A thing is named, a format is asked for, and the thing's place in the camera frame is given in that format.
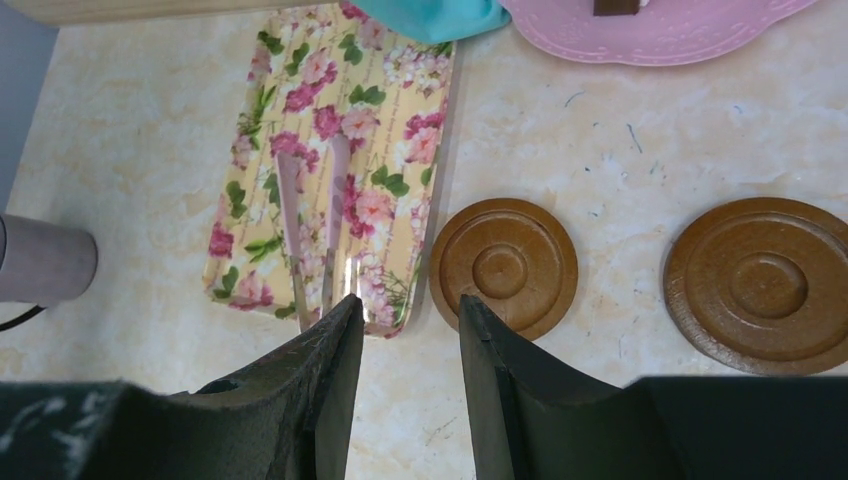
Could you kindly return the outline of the brown saucer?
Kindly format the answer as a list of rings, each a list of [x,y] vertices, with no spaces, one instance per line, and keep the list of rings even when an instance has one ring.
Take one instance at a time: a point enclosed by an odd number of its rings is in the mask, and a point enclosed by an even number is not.
[[[579,264],[564,226],[526,200],[494,198],[454,215],[431,251],[434,305],[459,327],[464,295],[481,299],[504,323],[534,341],[555,328],[576,296]]]
[[[811,375],[847,361],[847,223],[777,197],[718,205],[668,252],[664,302],[702,354],[759,375]]]

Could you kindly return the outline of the chocolate cake slice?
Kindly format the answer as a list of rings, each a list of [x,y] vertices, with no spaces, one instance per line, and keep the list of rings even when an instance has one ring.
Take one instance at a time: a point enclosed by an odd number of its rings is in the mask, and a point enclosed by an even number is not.
[[[646,5],[642,0],[594,0],[592,14],[595,17],[636,15]]]

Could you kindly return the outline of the purple mug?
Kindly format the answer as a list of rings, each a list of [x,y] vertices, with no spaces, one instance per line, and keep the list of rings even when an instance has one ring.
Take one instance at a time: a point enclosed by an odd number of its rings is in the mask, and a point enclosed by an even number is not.
[[[1,215],[1,301],[31,308],[1,323],[7,331],[79,298],[96,275],[98,248],[85,230]]]

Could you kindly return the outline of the pink-tipped metal tongs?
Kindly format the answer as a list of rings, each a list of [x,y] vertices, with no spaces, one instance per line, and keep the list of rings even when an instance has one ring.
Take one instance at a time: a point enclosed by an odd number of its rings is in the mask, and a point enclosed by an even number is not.
[[[330,177],[322,210],[308,211],[300,200],[301,160],[279,152],[274,159],[280,203],[284,258],[291,276],[299,331],[309,330],[334,305],[336,257],[344,216],[344,194],[351,163],[349,139],[330,139]]]

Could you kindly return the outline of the finger of the pink-tipped left gripper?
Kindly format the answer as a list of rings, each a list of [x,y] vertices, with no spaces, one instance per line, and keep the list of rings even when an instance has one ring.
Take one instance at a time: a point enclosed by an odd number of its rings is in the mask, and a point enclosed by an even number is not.
[[[175,479],[315,479],[350,438],[364,343],[350,294],[306,332],[176,396]]]

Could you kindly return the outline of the pink-tipped right gripper finger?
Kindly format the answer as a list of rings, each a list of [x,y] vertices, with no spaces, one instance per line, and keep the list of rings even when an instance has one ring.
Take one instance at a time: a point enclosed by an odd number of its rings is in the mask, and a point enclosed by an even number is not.
[[[464,295],[462,366],[481,479],[633,479],[636,457],[601,401],[617,388],[562,362]]]

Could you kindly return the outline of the floral serving tray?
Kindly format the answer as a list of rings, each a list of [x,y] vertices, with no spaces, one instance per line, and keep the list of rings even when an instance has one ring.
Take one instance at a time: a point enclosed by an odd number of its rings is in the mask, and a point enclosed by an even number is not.
[[[457,46],[347,2],[258,31],[203,283],[214,302],[294,320],[358,296],[365,331],[413,312]]]

